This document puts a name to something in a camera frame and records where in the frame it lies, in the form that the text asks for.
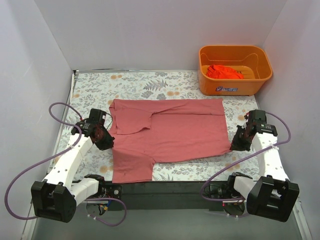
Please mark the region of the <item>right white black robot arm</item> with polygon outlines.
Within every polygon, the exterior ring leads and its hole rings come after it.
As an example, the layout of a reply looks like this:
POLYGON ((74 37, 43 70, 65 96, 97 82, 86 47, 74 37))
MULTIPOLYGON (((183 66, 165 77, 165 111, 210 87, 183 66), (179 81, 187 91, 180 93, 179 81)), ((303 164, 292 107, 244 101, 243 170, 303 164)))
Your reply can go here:
POLYGON ((259 109, 249 111, 244 117, 246 123, 237 126, 230 146, 232 151, 255 150, 258 181, 243 173, 232 173, 227 180, 226 192, 232 199, 243 197, 249 214, 286 222, 300 189, 285 173, 279 155, 278 132, 274 125, 267 123, 266 114, 259 109))

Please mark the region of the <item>pink t shirt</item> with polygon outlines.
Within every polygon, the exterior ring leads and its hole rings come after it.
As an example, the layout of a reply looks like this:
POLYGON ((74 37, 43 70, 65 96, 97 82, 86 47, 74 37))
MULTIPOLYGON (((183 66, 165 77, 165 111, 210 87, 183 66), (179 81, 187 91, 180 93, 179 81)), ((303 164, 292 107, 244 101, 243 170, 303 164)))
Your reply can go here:
POLYGON ((116 184, 149 182, 157 163, 178 163, 229 152, 223 101, 124 100, 109 107, 116 184))

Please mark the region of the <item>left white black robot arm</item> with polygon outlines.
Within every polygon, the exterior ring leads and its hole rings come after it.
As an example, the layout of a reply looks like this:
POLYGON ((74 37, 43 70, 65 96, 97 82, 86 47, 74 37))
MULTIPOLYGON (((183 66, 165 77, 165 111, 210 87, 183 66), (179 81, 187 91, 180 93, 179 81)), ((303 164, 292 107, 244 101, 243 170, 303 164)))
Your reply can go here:
POLYGON ((78 183, 73 183, 73 179, 92 146, 101 151, 114 146, 115 139, 104 126, 107 116, 103 110, 91 109, 89 117, 72 128, 66 152, 53 169, 42 181, 33 183, 31 197, 36 217, 68 223, 86 199, 101 200, 106 196, 104 177, 89 174, 78 183))

